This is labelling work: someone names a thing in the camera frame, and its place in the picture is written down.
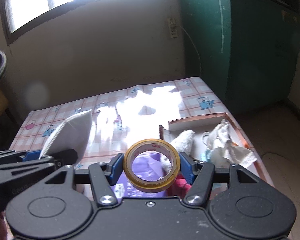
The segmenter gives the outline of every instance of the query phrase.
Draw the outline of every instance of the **roll of tape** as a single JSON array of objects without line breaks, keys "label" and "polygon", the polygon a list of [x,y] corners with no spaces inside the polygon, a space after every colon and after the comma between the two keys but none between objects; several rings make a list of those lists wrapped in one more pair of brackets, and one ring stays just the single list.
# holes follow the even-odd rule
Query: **roll of tape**
[{"label": "roll of tape", "polygon": [[[137,177],[133,173],[133,161],[139,154],[147,151],[160,152],[169,159],[171,170],[167,176],[156,181],[147,181]],[[147,193],[156,193],[166,190],[173,184],[180,170],[180,157],[176,149],[166,141],[146,139],[135,143],[127,150],[124,155],[123,170],[128,180],[130,180],[136,189]]]}]

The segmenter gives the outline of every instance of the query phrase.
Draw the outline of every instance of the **white towel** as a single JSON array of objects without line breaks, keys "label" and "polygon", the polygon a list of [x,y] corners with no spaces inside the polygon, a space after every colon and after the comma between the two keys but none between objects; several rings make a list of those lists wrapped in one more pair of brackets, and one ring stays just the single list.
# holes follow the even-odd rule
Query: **white towel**
[{"label": "white towel", "polygon": [[[193,136],[194,131],[183,131],[178,135],[177,138],[173,139],[170,144],[177,150],[178,153],[185,152],[187,155],[190,155],[193,143]],[[165,155],[160,154],[160,161],[163,170],[168,174],[171,170],[171,163],[169,159]]]}]

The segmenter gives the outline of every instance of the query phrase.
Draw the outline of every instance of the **red cloth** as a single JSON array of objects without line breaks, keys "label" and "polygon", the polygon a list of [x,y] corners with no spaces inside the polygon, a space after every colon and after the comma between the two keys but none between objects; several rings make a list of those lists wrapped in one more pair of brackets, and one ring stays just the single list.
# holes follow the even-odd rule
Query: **red cloth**
[{"label": "red cloth", "polygon": [[179,196],[183,199],[188,193],[191,186],[186,182],[186,179],[178,174],[175,182],[167,189],[168,196]]}]

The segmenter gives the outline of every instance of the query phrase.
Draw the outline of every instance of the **checkered tablecloth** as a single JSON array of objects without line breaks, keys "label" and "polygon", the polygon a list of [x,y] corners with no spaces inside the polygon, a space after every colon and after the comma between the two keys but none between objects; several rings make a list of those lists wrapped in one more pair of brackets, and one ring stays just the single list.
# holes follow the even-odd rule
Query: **checkered tablecloth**
[{"label": "checkered tablecloth", "polygon": [[96,134],[79,168],[87,168],[95,162],[109,162],[111,157],[120,152],[124,153],[139,140],[159,138],[159,125],[168,129],[168,121],[171,120],[226,112],[235,121],[202,79],[192,77],[138,85],[32,111],[22,124],[10,149],[41,149],[50,133],[64,119],[89,109],[93,110]]}]

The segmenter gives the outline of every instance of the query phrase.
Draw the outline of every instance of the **metal screw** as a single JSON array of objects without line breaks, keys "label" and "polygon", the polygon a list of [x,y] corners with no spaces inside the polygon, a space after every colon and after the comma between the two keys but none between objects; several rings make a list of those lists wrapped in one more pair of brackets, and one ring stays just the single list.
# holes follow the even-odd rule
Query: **metal screw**
[{"label": "metal screw", "polygon": [[199,203],[201,203],[202,198],[198,195],[193,195],[193,196],[187,197],[186,201],[188,202],[189,205],[196,206]]},{"label": "metal screw", "polygon": [[100,202],[106,205],[113,204],[115,203],[115,198],[109,195],[104,195],[100,198]]},{"label": "metal screw", "polygon": [[154,207],[155,203],[153,201],[149,201],[146,203],[147,207]]}]

